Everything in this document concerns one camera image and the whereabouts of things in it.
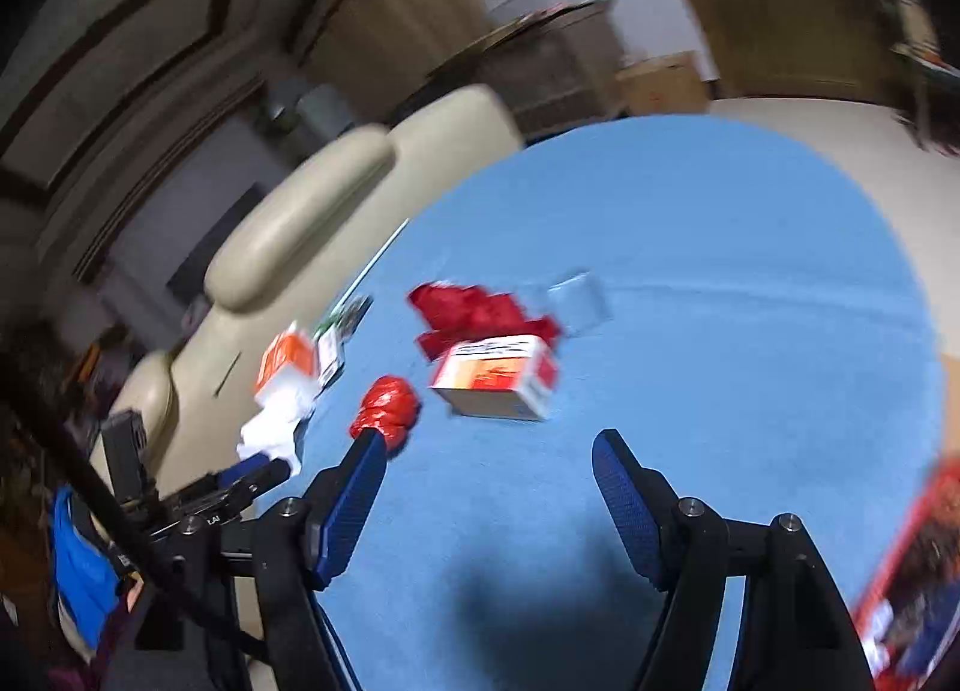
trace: black hose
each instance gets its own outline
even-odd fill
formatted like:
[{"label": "black hose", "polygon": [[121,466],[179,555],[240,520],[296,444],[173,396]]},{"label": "black hose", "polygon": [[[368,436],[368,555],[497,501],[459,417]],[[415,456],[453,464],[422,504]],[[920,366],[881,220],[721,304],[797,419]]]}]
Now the black hose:
[{"label": "black hose", "polygon": [[248,656],[264,664],[270,663],[267,646],[262,639],[248,635],[184,588],[171,568],[154,552],[146,537],[133,528],[104,480],[100,479],[100,475],[80,452],[73,437],[56,421],[56,416],[37,394],[37,389],[24,378],[16,362],[6,352],[0,352],[0,400],[10,406],[27,432],[56,461],[110,538],[145,579],[169,596],[171,603],[198,626],[226,640]]}]

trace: screw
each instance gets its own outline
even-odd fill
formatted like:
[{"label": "screw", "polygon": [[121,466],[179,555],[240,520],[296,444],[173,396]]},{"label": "screw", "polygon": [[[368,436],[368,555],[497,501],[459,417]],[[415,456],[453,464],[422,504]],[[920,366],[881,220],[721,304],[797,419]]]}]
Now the screw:
[{"label": "screw", "polygon": [[680,509],[680,512],[685,514],[688,518],[699,518],[702,514],[704,514],[704,509],[707,507],[704,506],[704,503],[700,501],[700,499],[694,499],[691,496],[686,496],[677,502],[677,508]]},{"label": "screw", "polygon": [[188,515],[184,520],[181,520],[181,534],[190,536],[192,533],[197,533],[204,523],[206,521],[200,515]]},{"label": "screw", "polygon": [[280,514],[289,518],[293,515],[296,515],[296,512],[299,511],[299,499],[296,499],[293,496],[288,496],[282,502],[280,502]]},{"label": "screw", "polygon": [[803,528],[803,523],[800,523],[800,518],[798,518],[793,512],[784,512],[779,518],[776,518],[776,521],[781,525],[781,528],[784,531],[800,531]]}]

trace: white floor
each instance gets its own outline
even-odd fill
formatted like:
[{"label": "white floor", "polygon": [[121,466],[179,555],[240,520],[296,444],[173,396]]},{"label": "white floor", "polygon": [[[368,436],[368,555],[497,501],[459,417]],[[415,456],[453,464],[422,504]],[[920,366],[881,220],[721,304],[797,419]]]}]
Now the white floor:
[{"label": "white floor", "polygon": [[870,104],[742,98],[710,113],[797,138],[860,184],[925,284],[941,348],[960,357],[960,160],[923,152],[891,109]]}]

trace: curtain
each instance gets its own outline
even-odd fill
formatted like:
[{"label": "curtain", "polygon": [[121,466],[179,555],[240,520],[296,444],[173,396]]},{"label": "curtain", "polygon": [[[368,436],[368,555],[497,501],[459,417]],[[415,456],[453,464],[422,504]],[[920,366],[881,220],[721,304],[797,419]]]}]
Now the curtain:
[{"label": "curtain", "polygon": [[455,52],[491,30],[484,0],[318,0],[308,75],[382,120]]}]

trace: table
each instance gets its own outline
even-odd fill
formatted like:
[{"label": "table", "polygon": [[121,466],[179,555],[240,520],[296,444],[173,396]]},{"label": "table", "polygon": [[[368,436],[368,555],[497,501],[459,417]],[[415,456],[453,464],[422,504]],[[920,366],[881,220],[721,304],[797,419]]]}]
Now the table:
[{"label": "table", "polygon": [[[451,416],[407,292],[530,298],[578,267],[613,318],[560,345],[552,418]],[[593,481],[604,427],[726,517],[797,512],[848,603],[938,450],[935,334],[904,255],[852,181],[761,128],[657,116],[545,141],[416,218],[361,290],[304,472],[260,506],[341,459],[374,379],[410,379],[419,423],[322,595],[367,691],[629,687],[661,596]],[[706,688],[726,688],[740,597],[731,581]]]}]

